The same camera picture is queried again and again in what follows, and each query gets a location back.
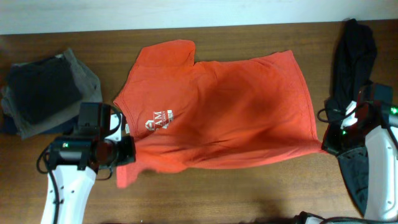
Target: white logo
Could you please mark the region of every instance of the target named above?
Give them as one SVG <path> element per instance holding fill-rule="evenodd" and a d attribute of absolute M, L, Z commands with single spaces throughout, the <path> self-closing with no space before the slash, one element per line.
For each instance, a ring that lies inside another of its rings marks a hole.
<path fill-rule="evenodd" d="M 155 131 L 159 128 L 167 129 L 173 119 L 174 116 L 172 110 L 167 110 L 167 115 L 166 111 L 154 111 L 154 119 L 148 120 L 145 123 L 145 128 L 147 128 L 149 131 Z"/>

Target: red cloth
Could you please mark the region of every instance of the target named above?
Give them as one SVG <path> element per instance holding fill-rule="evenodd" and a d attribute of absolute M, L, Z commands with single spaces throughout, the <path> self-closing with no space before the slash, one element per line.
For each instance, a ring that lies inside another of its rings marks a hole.
<path fill-rule="evenodd" d="M 236 169 L 320 152 L 310 95 L 293 53 L 194 63 L 195 44 L 145 47 L 114 103 L 136 144 L 118 187 L 144 169 Z"/>

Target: gray cloth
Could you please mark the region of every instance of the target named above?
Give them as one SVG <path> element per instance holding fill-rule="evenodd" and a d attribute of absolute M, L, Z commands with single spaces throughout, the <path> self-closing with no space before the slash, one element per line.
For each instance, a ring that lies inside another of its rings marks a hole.
<path fill-rule="evenodd" d="M 4 114 L 14 119 L 22 139 L 42 133 L 72 119 L 79 114 L 80 103 L 82 102 L 102 102 L 103 100 L 99 78 L 83 62 L 76 59 L 71 49 L 66 50 L 63 54 L 56 57 L 65 57 L 70 62 L 73 79 L 76 87 L 82 94 L 82 99 L 71 104 L 64 110 L 49 116 L 38 124 L 30 124 L 18 112 L 14 101 L 14 94 L 6 86 L 2 89 L 3 99 L 1 100 L 1 106 Z"/>

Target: wooden table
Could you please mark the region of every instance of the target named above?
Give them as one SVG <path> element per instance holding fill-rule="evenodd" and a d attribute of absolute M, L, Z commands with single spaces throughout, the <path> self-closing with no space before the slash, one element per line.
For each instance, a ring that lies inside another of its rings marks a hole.
<path fill-rule="evenodd" d="M 374 31 L 378 56 L 372 80 L 398 94 L 398 21 L 362 22 Z M 102 82 L 111 103 L 141 48 L 168 40 L 193 40 L 196 61 L 231 61 L 293 50 L 310 90 L 314 111 L 329 96 L 333 52 L 342 23 L 280 24 L 199 29 L 125 30 L 0 36 L 0 74 L 11 63 L 58 54 L 71 47 Z M 317 123 L 322 139 L 326 125 Z M 0 135 L 0 218 L 2 223 L 39 223 L 47 177 L 36 158 L 54 135 L 21 141 Z M 301 211 L 324 217 L 357 217 L 333 156 L 313 154 L 240 170 L 188 169 L 179 174 L 145 172 L 126 189 L 116 179 L 96 182 L 85 223 L 239 223 L 290 218 Z"/>

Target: white wall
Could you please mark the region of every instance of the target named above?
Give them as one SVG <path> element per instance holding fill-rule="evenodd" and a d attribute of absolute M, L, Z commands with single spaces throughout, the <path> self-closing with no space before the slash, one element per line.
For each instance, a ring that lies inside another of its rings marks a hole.
<path fill-rule="evenodd" d="M 0 0 L 0 34 L 397 19 L 398 0 Z"/>

